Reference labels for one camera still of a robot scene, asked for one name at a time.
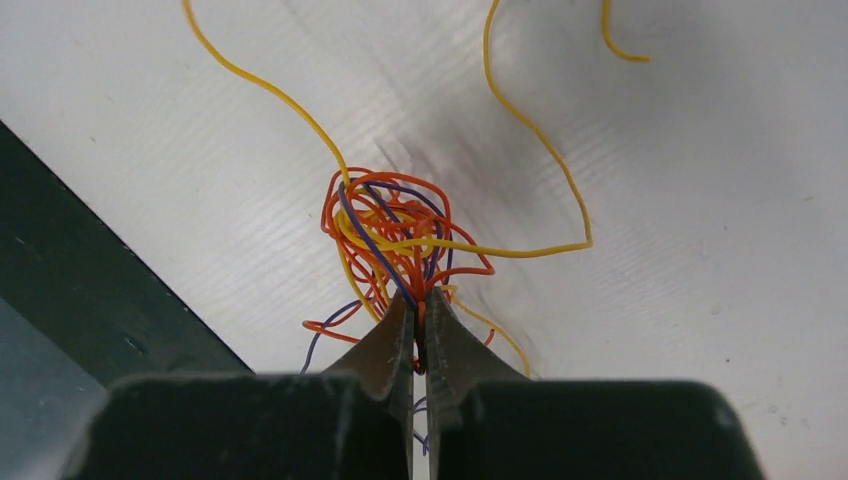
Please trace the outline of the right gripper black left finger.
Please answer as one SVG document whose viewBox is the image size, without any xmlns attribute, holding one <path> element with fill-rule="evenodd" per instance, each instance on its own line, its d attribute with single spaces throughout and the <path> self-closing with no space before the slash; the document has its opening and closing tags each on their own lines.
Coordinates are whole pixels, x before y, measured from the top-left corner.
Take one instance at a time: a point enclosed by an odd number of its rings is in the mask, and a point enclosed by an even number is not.
<svg viewBox="0 0 848 480">
<path fill-rule="evenodd" d="M 412 310 L 402 294 L 356 345 L 322 372 L 340 386 L 334 479 L 409 479 L 413 448 Z"/>
</svg>

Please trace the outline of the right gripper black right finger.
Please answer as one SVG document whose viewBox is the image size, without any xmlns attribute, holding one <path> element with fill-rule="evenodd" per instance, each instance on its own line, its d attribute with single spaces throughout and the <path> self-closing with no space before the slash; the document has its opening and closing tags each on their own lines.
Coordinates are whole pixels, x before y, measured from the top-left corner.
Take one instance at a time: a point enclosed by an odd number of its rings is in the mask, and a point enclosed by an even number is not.
<svg viewBox="0 0 848 480">
<path fill-rule="evenodd" d="M 474 402 L 480 388 L 529 379 L 461 324 L 446 295 L 428 293 L 423 317 L 428 449 L 432 479 L 465 479 L 479 466 Z"/>
</svg>

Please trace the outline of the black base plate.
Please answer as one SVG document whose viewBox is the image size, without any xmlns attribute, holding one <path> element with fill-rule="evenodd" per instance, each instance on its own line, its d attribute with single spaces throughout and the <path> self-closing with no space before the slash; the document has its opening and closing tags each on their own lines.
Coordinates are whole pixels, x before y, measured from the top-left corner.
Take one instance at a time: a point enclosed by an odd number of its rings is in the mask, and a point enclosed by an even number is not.
<svg viewBox="0 0 848 480">
<path fill-rule="evenodd" d="M 102 384 L 250 370 L 7 126 L 1 297 Z"/>
</svg>

